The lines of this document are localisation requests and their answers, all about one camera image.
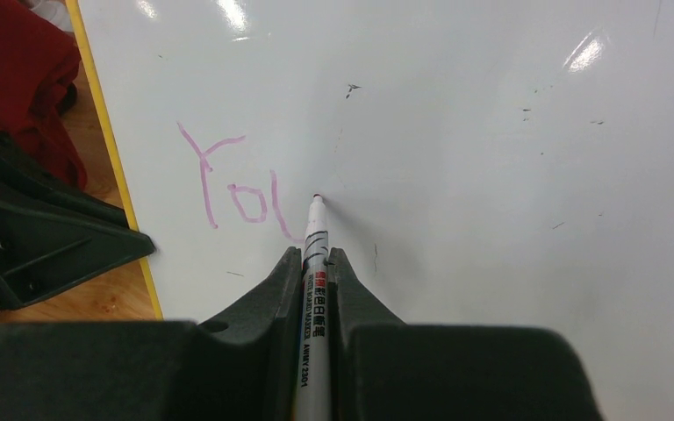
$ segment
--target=wooden floor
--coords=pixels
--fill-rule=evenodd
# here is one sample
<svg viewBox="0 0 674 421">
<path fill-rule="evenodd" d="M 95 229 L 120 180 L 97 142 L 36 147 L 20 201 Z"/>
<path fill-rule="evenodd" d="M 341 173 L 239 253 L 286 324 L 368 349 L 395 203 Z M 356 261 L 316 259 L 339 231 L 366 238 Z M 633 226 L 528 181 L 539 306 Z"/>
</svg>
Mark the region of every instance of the wooden floor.
<svg viewBox="0 0 674 421">
<path fill-rule="evenodd" d="M 75 80 L 78 102 L 63 123 L 89 173 L 86 192 L 122 206 L 110 156 L 83 66 Z M 154 309 L 137 261 L 98 276 L 43 303 L 0 314 L 0 323 L 47 320 L 153 319 Z"/>
</svg>

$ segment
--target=whiteboard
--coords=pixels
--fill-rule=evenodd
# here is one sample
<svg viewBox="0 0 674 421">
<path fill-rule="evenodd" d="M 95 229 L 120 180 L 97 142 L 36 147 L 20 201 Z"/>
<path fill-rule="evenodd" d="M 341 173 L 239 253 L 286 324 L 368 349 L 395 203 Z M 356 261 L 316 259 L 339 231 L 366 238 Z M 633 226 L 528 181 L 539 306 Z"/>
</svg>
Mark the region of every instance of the whiteboard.
<svg viewBox="0 0 674 421">
<path fill-rule="evenodd" d="M 405 321 L 554 329 L 608 419 L 674 420 L 674 0 L 79 5 L 165 318 L 319 192 Z"/>
</svg>

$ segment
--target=white marker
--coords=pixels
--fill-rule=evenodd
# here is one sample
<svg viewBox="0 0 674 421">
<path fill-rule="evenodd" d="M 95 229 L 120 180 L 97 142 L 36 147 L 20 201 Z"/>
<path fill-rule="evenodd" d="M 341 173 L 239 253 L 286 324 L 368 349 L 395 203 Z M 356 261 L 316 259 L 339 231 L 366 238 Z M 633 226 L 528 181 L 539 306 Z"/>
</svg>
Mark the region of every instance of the white marker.
<svg viewBox="0 0 674 421">
<path fill-rule="evenodd" d="M 321 196 L 314 195 L 304 242 L 304 306 L 298 348 L 296 421 L 322 421 L 332 416 L 326 309 L 327 257 L 326 207 Z"/>
</svg>

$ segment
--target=yellow board edge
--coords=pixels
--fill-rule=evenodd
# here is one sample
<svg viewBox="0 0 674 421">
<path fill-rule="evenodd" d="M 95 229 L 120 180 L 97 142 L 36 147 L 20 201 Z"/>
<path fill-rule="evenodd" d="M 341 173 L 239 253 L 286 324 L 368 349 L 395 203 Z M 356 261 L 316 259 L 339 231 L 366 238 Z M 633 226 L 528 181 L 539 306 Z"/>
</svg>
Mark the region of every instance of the yellow board edge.
<svg viewBox="0 0 674 421">
<path fill-rule="evenodd" d="M 120 199 L 123 202 L 125 215 L 128 219 L 128 225 L 131 229 L 138 231 L 138 221 L 135 218 L 133 211 L 133 203 L 131 203 L 130 192 L 125 181 L 125 174 L 120 163 L 120 155 L 118 153 L 118 145 L 115 143 L 115 136 L 112 134 L 112 126 L 110 125 L 110 114 L 107 112 L 107 106 L 104 103 L 104 96 L 102 89 L 99 86 L 99 77 L 97 76 L 97 68 L 94 65 L 94 59 L 91 56 L 91 49 L 89 48 L 89 39 L 86 36 L 86 28 L 83 26 L 81 17 L 81 10 L 79 9 L 78 0 L 67 0 L 68 13 L 71 16 L 71 24 L 74 26 L 74 34 L 76 36 L 76 43 L 81 52 L 84 70 L 86 70 L 86 77 L 89 80 L 89 88 L 91 97 L 94 99 L 94 106 L 97 108 L 97 115 L 99 116 L 99 125 L 102 127 L 102 134 L 104 135 L 104 143 L 107 145 L 107 152 L 110 154 L 110 162 L 112 163 L 112 170 L 115 173 L 115 180 L 118 182 L 118 189 L 120 192 Z M 140 270 L 143 272 L 143 277 L 146 280 L 146 288 L 148 289 L 148 296 L 151 298 L 151 305 L 154 307 L 154 314 L 156 318 L 161 320 L 161 305 L 159 304 L 159 297 L 156 295 L 156 287 L 154 286 L 154 278 L 151 276 L 151 268 L 148 266 L 148 259 L 142 258 L 139 260 Z"/>
</svg>

